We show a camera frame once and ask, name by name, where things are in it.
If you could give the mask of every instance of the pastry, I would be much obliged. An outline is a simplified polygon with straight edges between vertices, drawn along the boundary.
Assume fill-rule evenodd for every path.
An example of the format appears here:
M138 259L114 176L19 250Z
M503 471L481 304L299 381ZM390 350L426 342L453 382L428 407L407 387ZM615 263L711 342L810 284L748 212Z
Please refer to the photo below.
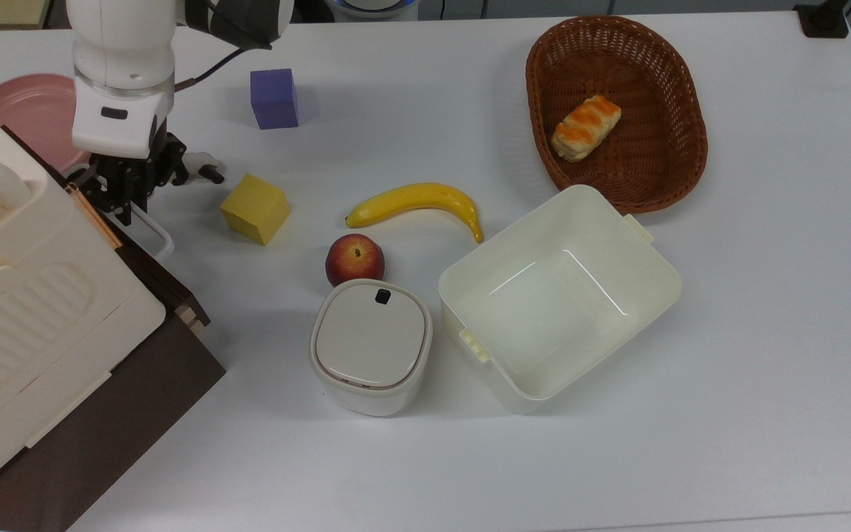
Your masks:
M587 98L563 122L557 124L550 145L565 160L580 162L604 141L621 115L622 110L618 105L601 95Z

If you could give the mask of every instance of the white lidded container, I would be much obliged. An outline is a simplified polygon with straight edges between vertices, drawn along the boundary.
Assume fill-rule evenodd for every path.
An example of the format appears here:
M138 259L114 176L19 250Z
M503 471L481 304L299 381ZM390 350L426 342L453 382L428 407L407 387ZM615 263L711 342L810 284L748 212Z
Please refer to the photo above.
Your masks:
M442 273L445 332L505 407L529 414L678 299L651 242L600 192L570 186Z
M310 340L311 367L342 407L393 415L419 390L432 317L413 293L374 279L335 287Z

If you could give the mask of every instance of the container lid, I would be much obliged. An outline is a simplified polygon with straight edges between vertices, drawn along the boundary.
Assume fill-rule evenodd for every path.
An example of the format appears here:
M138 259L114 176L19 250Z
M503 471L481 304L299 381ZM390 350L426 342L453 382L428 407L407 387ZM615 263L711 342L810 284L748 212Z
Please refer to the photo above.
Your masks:
M364 388L402 383L426 344L422 307L387 283L364 279L341 286L318 325L315 356L321 368Z

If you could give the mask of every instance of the apple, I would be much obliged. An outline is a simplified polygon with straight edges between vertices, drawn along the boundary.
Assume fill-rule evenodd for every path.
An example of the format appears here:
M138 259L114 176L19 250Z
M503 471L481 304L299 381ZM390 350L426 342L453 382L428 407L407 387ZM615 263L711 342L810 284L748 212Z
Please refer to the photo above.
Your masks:
M368 236L351 233L335 240L327 252L327 280L337 286L350 279L382 280L386 272L383 250Z

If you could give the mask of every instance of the brown wicker basket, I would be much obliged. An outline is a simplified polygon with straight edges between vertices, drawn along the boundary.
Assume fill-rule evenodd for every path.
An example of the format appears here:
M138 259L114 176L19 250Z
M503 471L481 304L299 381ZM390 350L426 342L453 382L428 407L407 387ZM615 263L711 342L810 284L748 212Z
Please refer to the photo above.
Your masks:
M601 94L622 118L578 163L550 135L577 105ZM705 122L688 67L665 39L622 17L578 17L541 35L527 57L527 98L537 151L550 179L598 189L623 214L681 200L705 171Z

